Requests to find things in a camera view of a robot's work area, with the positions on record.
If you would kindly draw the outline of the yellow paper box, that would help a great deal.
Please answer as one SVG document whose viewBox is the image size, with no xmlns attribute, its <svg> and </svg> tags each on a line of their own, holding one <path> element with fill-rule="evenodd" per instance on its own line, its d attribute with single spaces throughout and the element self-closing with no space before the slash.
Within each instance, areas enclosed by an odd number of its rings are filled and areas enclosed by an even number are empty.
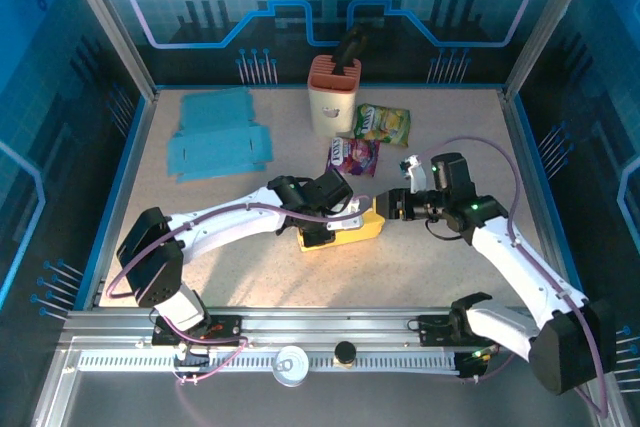
<svg viewBox="0 0 640 427">
<path fill-rule="evenodd" d="M 385 219 L 376 212 L 376 200 L 356 196 L 345 204 L 343 212 L 330 214 L 328 222 L 317 223 L 318 230 L 297 232 L 297 242 L 302 252 L 326 249 L 377 237 Z"/>
</svg>

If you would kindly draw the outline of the blue paper box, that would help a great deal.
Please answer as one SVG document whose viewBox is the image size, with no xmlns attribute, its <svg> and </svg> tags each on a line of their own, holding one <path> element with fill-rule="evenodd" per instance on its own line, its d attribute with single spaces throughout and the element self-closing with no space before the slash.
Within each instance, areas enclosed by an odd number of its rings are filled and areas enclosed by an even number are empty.
<svg viewBox="0 0 640 427">
<path fill-rule="evenodd" d="M 167 145 L 167 173 L 177 182 L 260 172 L 273 160 L 269 128 L 256 121 L 247 88 L 182 98 L 179 127 Z"/>
</svg>

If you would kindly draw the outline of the purple candy bag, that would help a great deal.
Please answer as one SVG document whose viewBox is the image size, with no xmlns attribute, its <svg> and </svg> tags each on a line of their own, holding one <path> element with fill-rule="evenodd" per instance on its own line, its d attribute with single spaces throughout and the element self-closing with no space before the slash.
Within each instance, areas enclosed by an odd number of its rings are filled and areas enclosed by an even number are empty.
<svg viewBox="0 0 640 427">
<path fill-rule="evenodd" d="M 379 157 L 379 145 L 375 140 L 335 137 L 330 142 L 325 170 L 373 177 Z"/>
</svg>

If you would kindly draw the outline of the green yellow candy bag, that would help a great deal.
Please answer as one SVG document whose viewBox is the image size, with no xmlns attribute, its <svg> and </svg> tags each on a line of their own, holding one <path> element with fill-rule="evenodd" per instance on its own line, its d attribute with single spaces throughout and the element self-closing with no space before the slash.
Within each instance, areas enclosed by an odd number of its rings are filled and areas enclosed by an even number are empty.
<svg viewBox="0 0 640 427">
<path fill-rule="evenodd" d="M 356 108 L 354 137 L 406 148 L 411 127 L 407 109 L 363 103 Z"/>
</svg>

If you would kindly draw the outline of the beige knife block orange top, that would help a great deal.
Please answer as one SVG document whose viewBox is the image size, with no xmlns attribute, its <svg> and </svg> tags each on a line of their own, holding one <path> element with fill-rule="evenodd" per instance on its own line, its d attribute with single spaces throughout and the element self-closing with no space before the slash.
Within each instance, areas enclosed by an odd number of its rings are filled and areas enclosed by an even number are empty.
<svg viewBox="0 0 640 427">
<path fill-rule="evenodd" d="M 333 74 L 331 55 L 318 55 L 307 79 L 313 131 L 320 136 L 338 137 L 353 131 L 356 94 L 360 86 L 362 65 L 357 59 L 344 68 L 344 74 Z"/>
</svg>

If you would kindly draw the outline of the aluminium mounting rail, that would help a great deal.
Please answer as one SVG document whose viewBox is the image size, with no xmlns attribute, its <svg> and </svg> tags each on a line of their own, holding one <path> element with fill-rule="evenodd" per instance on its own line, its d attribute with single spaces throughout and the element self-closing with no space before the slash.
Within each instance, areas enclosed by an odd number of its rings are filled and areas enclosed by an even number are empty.
<svg viewBox="0 0 640 427">
<path fill-rule="evenodd" d="M 447 307 L 415 308 L 211 308 L 210 314 L 242 318 L 242 334 L 256 348 L 288 344 L 326 350 L 348 340 L 365 350 L 409 350 L 419 344 L 407 323 L 420 315 L 445 316 Z M 73 311 L 63 324 L 61 349 L 132 349 L 150 346 L 150 311 L 143 308 L 99 307 Z"/>
</svg>

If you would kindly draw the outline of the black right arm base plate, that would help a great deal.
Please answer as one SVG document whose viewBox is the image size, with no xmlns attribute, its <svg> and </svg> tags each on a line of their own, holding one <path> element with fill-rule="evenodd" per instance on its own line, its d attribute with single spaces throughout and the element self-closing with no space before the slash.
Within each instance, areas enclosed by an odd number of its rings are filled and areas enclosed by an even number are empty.
<svg viewBox="0 0 640 427">
<path fill-rule="evenodd" d="M 421 347 L 489 347 L 488 338 L 459 332 L 448 315 L 419 315 L 410 319 L 406 327 L 418 334 Z"/>
</svg>

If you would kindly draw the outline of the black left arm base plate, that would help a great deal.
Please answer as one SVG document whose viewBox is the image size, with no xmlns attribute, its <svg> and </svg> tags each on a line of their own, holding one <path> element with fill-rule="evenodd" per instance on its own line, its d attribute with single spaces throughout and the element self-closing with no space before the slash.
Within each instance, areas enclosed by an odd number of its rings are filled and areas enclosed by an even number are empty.
<svg viewBox="0 0 640 427">
<path fill-rule="evenodd" d="M 238 315 L 209 315 L 185 331 L 171 327 L 160 315 L 154 321 L 151 344 L 154 347 L 213 345 L 237 347 L 242 335 L 242 317 Z"/>
</svg>

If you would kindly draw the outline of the aluminium frame post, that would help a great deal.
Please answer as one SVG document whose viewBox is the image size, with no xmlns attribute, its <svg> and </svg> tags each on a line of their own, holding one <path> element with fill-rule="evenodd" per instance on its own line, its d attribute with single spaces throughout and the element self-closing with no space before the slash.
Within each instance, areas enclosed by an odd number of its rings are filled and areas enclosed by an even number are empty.
<svg viewBox="0 0 640 427">
<path fill-rule="evenodd" d="M 111 0 L 86 0 L 117 56 L 141 95 L 148 102 L 157 98 L 157 89 L 134 42 Z"/>
<path fill-rule="evenodd" d="M 505 83 L 503 97 L 512 102 L 523 87 L 572 0 L 548 0 Z"/>
</svg>

